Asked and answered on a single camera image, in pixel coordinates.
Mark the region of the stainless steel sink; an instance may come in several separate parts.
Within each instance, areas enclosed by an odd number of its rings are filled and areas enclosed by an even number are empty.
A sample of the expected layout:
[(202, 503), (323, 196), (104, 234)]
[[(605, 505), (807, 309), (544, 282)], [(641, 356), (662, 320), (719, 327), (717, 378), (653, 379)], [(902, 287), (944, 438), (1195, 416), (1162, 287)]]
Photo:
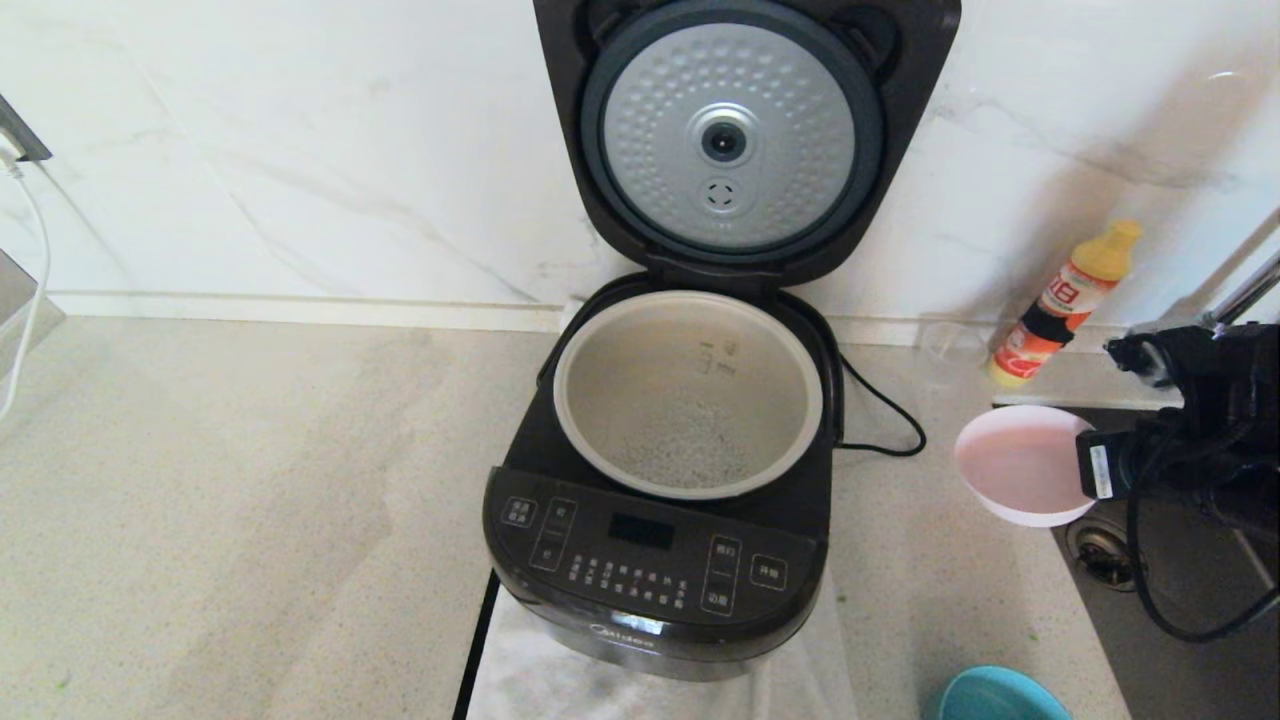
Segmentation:
[(1108, 667), (1137, 720), (1280, 720), (1280, 605), (1239, 632), (1189, 643), (1171, 624), (1204, 634), (1280, 591), (1280, 544), (1225, 527), (1183, 501), (1140, 492), (1089, 511), (1126, 532), (1135, 593), (1107, 591), (1064, 562), (1100, 638)]

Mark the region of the grey metal panel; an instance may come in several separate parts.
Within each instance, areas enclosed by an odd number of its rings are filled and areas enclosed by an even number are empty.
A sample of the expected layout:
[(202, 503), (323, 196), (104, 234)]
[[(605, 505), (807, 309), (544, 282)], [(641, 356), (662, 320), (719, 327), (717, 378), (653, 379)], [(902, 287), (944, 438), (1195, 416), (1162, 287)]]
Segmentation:
[[(0, 387), (10, 375), (17, 359), (20, 340), (29, 319), (35, 291), (35, 278), (4, 250), (0, 250)], [(61, 309), (46, 299), (42, 300), (26, 355), (29, 356), (65, 318)]]

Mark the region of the grey inner pot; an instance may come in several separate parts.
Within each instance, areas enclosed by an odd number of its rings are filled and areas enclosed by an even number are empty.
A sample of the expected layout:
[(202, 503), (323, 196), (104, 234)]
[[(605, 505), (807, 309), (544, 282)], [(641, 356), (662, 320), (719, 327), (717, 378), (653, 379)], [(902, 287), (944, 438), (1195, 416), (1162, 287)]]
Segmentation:
[[(817, 363), (792, 331), (751, 304), (696, 291), (643, 293), (591, 316), (564, 346), (552, 396), (570, 443), (598, 471), (680, 501), (737, 497), (778, 480), (817, 438), (824, 410)], [(772, 464), (731, 486), (671, 489), (602, 454), (617, 420), (677, 398), (745, 416)]]

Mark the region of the black rice cooker base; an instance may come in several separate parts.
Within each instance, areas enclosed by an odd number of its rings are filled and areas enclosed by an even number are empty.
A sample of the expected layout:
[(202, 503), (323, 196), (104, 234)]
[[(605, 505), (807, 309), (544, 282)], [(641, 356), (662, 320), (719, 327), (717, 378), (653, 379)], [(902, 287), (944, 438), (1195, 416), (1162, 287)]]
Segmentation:
[(570, 443), (556, 415), (556, 365), (604, 309), (664, 288), (637, 274), (598, 290), (561, 332), (504, 460), (492, 469), (481, 524), (500, 585), (563, 646), (689, 682), (740, 676), (810, 618), (829, 551), (844, 379), (827, 320), (783, 291), (731, 295), (769, 313), (815, 360), (818, 436), (778, 480), (731, 498), (680, 501), (630, 489)]

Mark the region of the clear plastic measuring cup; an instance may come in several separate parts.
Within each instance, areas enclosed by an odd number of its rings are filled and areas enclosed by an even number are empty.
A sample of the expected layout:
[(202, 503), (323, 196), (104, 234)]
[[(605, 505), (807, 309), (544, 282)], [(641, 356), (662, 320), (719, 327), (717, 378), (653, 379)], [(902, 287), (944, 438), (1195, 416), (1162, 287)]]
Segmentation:
[(988, 348), (974, 327), (927, 323), (916, 340), (916, 369), (928, 386), (954, 387), (982, 375)]

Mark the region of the teal plastic bowl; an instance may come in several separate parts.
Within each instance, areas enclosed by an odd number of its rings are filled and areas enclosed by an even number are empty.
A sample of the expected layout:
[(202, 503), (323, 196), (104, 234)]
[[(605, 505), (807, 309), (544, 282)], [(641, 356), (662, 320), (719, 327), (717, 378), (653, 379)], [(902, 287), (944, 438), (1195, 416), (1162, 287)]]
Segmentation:
[(934, 720), (1073, 720), (1068, 708), (1033, 678), (984, 665), (959, 673), (941, 693)]

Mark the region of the chrome faucet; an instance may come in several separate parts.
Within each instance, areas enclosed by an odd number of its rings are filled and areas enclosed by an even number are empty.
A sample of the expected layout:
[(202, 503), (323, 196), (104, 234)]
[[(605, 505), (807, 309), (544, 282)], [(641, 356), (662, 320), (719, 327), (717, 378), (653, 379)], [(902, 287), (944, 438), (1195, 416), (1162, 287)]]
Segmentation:
[(1235, 324), (1262, 297), (1280, 284), (1280, 249), (1263, 263), (1244, 284), (1233, 291), (1222, 302), (1203, 313), (1198, 325), (1221, 334)]

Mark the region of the metal sink drain strainer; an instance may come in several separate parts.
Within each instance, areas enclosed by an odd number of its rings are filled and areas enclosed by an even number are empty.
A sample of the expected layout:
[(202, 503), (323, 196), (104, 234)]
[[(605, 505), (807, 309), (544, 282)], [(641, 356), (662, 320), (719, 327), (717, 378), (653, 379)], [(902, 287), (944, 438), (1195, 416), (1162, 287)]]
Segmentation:
[(1117, 593), (1137, 592), (1137, 570), (1126, 532), (1111, 518), (1089, 512), (1066, 525), (1062, 537), (1071, 569)]

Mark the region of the pink plastic bowl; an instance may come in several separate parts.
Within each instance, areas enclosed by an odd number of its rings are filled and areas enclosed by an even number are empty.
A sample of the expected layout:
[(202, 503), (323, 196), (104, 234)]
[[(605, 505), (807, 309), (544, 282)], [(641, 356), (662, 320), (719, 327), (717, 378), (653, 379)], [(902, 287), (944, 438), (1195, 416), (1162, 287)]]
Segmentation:
[(1096, 503), (1082, 488), (1076, 457), (1076, 437), (1092, 429), (1056, 407), (996, 407), (960, 430), (954, 459), (965, 486), (997, 518), (1019, 527), (1064, 527)]

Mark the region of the black strip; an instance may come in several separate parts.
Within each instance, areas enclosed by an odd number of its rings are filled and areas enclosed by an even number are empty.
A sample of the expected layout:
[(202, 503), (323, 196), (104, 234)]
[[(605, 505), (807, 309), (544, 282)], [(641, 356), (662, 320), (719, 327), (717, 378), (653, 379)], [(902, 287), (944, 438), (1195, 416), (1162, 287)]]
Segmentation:
[(468, 720), (470, 706), (472, 703), (475, 685), (483, 662), (486, 638), (499, 589), (499, 578), (495, 571), (490, 571), (486, 580), (483, 603), (475, 623), (474, 635), (468, 648), (468, 656), (463, 666), (463, 675), (460, 682), (460, 688), (454, 701), (454, 711), (451, 720)]

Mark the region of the dark wall socket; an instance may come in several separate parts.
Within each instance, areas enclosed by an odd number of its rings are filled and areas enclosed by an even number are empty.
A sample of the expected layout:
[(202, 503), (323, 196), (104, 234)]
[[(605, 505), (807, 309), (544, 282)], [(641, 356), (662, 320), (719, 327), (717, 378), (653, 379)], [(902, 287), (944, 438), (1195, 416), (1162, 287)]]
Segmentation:
[(19, 163), (44, 163), (51, 159), (54, 154), (50, 147), (0, 94), (0, 165), (12, 169)]

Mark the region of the yellow capped detergent bottle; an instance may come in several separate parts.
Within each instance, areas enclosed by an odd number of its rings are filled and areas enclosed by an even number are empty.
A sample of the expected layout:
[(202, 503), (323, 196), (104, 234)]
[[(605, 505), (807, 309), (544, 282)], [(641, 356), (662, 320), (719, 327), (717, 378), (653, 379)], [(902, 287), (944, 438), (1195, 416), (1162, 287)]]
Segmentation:
[(1140, 223), (1119, 220), (1076, 245), (1039, 296), (1000, 341), (986, 370), (1005, 387), (1020, 387), (1071, 343), (1076, 331), (1130, 274)]

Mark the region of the black rice cooker lid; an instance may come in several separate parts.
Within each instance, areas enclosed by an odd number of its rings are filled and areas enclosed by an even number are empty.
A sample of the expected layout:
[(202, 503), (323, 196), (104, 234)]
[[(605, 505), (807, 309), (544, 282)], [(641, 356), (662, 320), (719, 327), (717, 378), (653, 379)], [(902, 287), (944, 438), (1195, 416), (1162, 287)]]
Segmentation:
[(594, 228), (650, 284), (748, 296), (854, 255), (963, 18), (963, 0), (534, 6)]

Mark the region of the white raw rice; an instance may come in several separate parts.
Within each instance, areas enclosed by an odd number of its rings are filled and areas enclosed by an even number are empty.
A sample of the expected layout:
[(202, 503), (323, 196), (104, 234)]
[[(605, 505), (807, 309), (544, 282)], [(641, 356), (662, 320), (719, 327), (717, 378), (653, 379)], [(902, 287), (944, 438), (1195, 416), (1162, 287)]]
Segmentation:
[(618, 469), (671, 489), (731, 486), (772, 464), (745, 416), (690, 398), (617, 420), (602, 454)]

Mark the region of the white translucent mat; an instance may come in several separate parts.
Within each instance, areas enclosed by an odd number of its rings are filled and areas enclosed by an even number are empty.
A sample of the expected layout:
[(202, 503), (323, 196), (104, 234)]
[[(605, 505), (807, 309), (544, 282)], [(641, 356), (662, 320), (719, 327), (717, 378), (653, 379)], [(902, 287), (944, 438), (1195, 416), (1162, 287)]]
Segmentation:
[(861, 720), (829, 574), (800, 632), (746, 674), (646, 675), (556, 643), (500, 588), (468, 720)]

